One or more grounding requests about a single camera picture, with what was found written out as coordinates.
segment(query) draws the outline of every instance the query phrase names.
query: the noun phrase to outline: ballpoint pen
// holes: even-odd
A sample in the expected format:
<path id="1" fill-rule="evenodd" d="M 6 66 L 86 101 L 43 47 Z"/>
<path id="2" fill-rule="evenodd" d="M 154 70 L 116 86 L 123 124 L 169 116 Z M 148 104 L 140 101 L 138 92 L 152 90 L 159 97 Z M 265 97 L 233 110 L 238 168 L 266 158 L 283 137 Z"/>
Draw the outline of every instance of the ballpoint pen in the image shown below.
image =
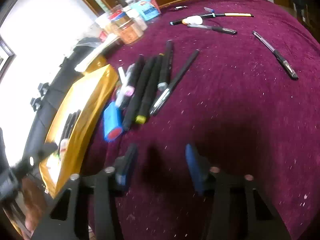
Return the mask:
<path id="1" fill-rule="evenodd" d="M 227 34 L 237 34 L 238 32 L 235 30 L 223 28 L 220 26 L 208 26 L 208 25 L 197 25 L 197 24 L 188 24 L 188 27 L 191 28 L 201 28 L 201 29 L 207 29 L 207 30 L 213 30 L 220 33 L 227 33 Z"/>
<path id="2" fill-rule="evenodd" d="M 293 68 L 290 66 L 290 64 L 288 63 L 288 61 L 279 53 L 279 51 L 277 51 L 274 47 L 272 47 L 264 38 L 262 38 L 261 35 L 259 35 L 256 31 L 252 31 L 252 34 L 257 37 L 264 45 L 266 45 L 268 47 L 268 49 L 270 49 L 273 53 L 273 55 L 276 56 L 276 58 L 278 59 L 278 61 L 280 62 L 280 64 L 284 67 L 284 69 L 287 71 L 287 73 L 289 74 L 289 76 L 294 79 L 294 80 L 298 80 L 298 75 L 296 74 L 296 72 L 293 70 Z"/>
<path id="3" fill-rule="evenodd" d="M 163 91 L 163 93 L 155 100 L 153 103 L 151 109 L 150 109 L 150 115 L 156 115 L 162 105 L 166 102 L 168 97 L 171 95 L 183 75 L 187 72 L 193 61 L 196 59 L 196 57 L 199 54 L 199 50 L 196 49 L 191 56 L 188 58 L 184 66 L 180 69 L 179 73 L 174 77 L 172 82 L 168 85 L 168 87 Z"/>

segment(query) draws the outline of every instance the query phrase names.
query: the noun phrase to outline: screw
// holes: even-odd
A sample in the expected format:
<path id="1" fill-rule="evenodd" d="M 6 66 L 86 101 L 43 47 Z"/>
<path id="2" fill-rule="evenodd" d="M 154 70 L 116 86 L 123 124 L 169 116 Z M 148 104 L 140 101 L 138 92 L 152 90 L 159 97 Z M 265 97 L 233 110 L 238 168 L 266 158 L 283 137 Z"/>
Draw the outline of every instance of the screw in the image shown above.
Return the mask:
<path id="1" fill-rule="evenodd" d="M 253 180 L 253 176 L 250 175 L 250 174 L 245 175 L 244 178 L 245 178 L 247 181 L 252 181 L 252 180 Z"/>
<path id="2" fill-rule="evenodd" d="M 219 173 L 219 172 L 220 172 L 220 168 L 213 166 L 213 167 L 210 168 L 210 172 L 212 172 L 212 173 Z"/>
<path id="3" fill-rule="evenodd" d="M 112 166 L 109 166 L 109 167 L 106 167 L 105 169 L 104 169 L 104 171 L 106 172 L 106 173 L 113 173 L 113 172 L 115 172 L 115 168 L 114 167 L 112 167 Z"/>
<path id="4" fill-rule="evenodd" d="M 72 174 L 71 176 L 70 176 L 70 179 L 71 180 L 77 180 L 77 179 L 79 179 L 80 178 L 80 175 L 79 174 L 76 174 L 76 173 L 74 173 L 74 174 Z"/>

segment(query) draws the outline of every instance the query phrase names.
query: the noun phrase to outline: plastic jar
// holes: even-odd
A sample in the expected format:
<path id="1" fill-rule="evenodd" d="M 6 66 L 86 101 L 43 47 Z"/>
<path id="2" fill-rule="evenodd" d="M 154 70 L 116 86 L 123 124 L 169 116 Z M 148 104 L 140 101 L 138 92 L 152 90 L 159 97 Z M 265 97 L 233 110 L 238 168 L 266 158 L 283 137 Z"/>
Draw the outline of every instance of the plastic jar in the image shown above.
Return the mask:
<path id="1" fill-rule="evenodd" d="M 130 18 L 133 18 L 137 22 L 141 30 L 145 31 L 148 28 L 147 24 L 136 9 L 131 9 L 130 6 L 126 6 L 123 8 L 123 10 Z"/>
<path id="2" fill-rule="evenodd" d="M 115 31 L 125 44 L 135 42 L 141 36 L 143 36 L 143 31 L 132 19 L 120 25 Z"/>

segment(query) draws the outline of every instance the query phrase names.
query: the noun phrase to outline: table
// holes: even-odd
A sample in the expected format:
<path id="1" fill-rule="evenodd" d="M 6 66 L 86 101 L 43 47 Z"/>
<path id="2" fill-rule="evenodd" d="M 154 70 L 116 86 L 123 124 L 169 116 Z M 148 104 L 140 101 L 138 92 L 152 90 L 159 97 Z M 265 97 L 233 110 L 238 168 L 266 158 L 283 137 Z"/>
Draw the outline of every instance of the table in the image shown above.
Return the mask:
<path id="1" fill-rule="evenodd" d="M 194 142 L 201 155 L 224 171 L 257 178 L 297 239 L 320 207 L 320 45 L 296 19 L 266 0 L 185 5 L 188 9 L 181 11 L 164 9 L 141 40 L 120 48 L 108 62 L 128 66 L 139 53 L 149 57 L 163 52 L 168 39 L 174 42 L 172 76 L 194 49 L 201 50 L 199 57 L 145 125 L 108 144 L 100 119 L 82 173 L 96 173 L 136 143 L 139 157 L 130 190 L 116 199 L 124 239 L 197 240 L 212 198 L 198 196 L 192 186 L 185 146 Z M 169 25 L 203 14 L 204 6 L 255 17 L 204 21 L 238 30 L 236 36 Z M 252 30 L 288 59 L 298 81 L 288 77 Z"/>

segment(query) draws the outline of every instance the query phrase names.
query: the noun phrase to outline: jar lid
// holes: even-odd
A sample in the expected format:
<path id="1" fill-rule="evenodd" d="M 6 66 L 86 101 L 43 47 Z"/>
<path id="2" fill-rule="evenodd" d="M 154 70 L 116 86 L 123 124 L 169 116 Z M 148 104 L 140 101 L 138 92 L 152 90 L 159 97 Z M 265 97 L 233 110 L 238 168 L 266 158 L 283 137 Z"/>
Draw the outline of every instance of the jar lid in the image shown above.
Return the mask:
<path id="1" fill-rule="evenodd" d="M 133 21 L 130 19 L 129 21 L 127 21 L 127 22 L 125 22 L 124 24 L 120 25 L 119 28 L 124 27 L 126 24 L 128 24 L 128 23 L 130 23 L 130 22 L 133 22 Z"/>
<path id="2" fill-rule="evenodd" d="M 119 19 L 121 17 L 124 17 L 125 15 L 126 15 L 125 12 L 123 12 L 122 10 L 118 10 L 118 11 L 116 11 L 115 13 L 113 13 L 113 14 L 111 14 L 109 16 L 109 20 L 110 21 L 115 21 L 115 20 L 117 20 L 117 19 Z"/>

